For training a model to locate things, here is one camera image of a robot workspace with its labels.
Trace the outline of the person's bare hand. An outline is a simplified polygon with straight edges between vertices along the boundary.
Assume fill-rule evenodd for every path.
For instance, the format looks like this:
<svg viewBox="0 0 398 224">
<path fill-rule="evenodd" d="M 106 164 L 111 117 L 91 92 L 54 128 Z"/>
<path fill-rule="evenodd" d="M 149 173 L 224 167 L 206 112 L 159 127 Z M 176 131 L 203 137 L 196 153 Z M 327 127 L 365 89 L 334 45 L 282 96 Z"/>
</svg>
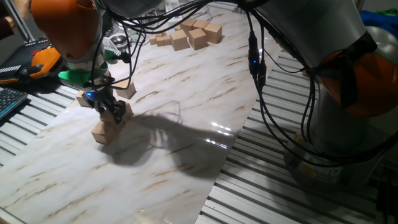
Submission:
<svg viewBox="0 0 398 224">
<path fill-rule="evenodd" d="M 22 16 L 22 18 L 26 21 L 29 18 L 30 15 L 30 4 L 31 0 L 14 0 L 14 3 Z"/>
</svg>

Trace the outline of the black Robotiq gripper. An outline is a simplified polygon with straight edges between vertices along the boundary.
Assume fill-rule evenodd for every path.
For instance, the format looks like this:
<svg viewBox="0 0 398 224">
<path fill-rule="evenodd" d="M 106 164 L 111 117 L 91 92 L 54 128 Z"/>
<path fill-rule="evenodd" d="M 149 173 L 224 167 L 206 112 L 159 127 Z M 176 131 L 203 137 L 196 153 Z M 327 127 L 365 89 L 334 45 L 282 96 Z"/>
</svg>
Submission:
<svg viewBox="0 0 398 224">
<path fill-rule="evenodd" d="M 92 90 L 84 92 L 82 98 L 88 106 L 96 110 L 100 116 L 104 113 L 103 107 L 107 107 L 111 114 L 110 120 L 113 120 L 116 124 L 120 124 L 123 120 L 123 116 L 126 114 L 126 102 L 121 100 L 117 101 L 113 96 L 113 90 L 110 88 L 103 88 L 100 91 Z"/>
</svg>

